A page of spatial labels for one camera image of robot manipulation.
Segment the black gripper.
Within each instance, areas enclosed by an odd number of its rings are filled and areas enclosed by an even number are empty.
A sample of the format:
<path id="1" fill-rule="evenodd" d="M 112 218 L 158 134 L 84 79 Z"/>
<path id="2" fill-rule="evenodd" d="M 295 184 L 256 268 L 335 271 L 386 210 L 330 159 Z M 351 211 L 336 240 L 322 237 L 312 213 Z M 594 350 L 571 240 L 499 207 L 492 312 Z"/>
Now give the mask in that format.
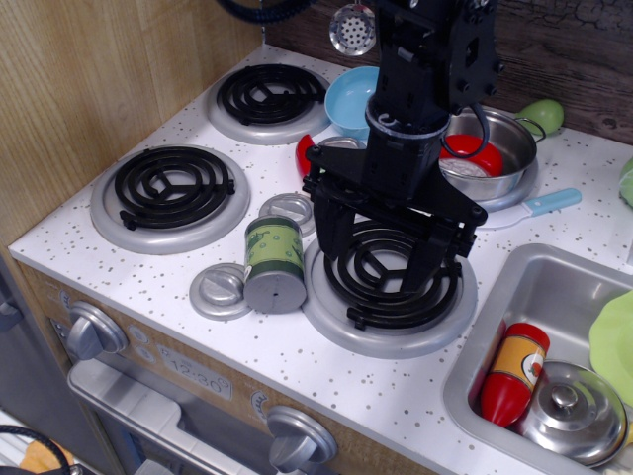
<path id="1" fill-rule="evenodd" d="M 304 188 L 315 205 L 321 251 L 336 259 L 346 248 L 354 219 L 363 216 L 413 237 L 401 290 L 415 293 L 446 258 L 469 255 L 486 211 L 451 185 L 439 168 L 451 121 L 444 116 L 416 127 L 368 114 L 365 149 L 315 145 Z"/>

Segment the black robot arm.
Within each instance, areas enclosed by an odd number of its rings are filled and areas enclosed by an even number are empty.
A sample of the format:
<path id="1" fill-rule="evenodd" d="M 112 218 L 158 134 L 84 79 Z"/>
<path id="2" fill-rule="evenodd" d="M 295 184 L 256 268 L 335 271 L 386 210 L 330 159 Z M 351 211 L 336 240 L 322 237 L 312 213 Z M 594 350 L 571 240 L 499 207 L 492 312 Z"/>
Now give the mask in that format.
<path id="1" fill-rule="evenodd" d="M 413 240 L 402 289 L 423 287 L 445 260 L 467 256 L 486 211 L 451 185 L 438 163 L 451 119 L 483 115 L 502 65 L 493 1 L 380 1 L 379 77 L 362 149 L 314 146 L 304 188 L 317 241 L 330 259 L 348 248 L 357 217 Z"/>

